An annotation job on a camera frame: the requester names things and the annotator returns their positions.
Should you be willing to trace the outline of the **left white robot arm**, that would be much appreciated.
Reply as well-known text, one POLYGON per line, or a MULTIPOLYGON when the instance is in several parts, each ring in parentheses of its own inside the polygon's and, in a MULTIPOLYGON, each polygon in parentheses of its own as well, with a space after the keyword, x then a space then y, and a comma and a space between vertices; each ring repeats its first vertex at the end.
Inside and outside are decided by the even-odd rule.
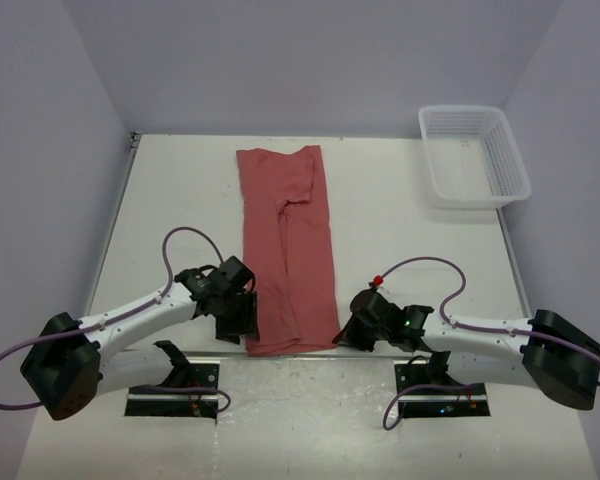
POLYGON ((136 389, 150 395, 184 395, 192 403, 222 396, 205 385, 187 356, 170 340, 138 349, 136 343, 199 317, 215 320, 216 337, 237 343, 257 329, 255 274, 237 257, 170 273, 156 292, 118 309, 74 319, 49 320, 20 372, 55 421, 70 418, 94 398, 136 389))

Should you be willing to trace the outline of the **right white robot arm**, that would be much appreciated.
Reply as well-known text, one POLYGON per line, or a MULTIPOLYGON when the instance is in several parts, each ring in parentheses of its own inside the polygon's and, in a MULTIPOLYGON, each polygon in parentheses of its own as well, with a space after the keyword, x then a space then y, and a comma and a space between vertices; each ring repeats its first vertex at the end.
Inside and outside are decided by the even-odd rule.
POLYGON ((377 290, 359 292, 334 343, 373 351, 385 341, 403 352, 427 352, 422 381, 447 393, 458 384, 499 383, 534 388, 550 400, 589 411, 600 373, 600 344, 550 310, 531 319, 444 319, 424 305, 399 307, 377 290))

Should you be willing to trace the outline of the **red t shirt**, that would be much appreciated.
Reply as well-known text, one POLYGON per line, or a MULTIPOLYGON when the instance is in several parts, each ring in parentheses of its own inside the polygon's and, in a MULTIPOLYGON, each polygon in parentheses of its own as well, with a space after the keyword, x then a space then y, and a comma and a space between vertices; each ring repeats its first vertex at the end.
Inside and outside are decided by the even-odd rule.
POLYGON ((330 350, 340 331, 322 151, 236 153, 243 260, 256 278, 259 337, 251 356, 330 350))

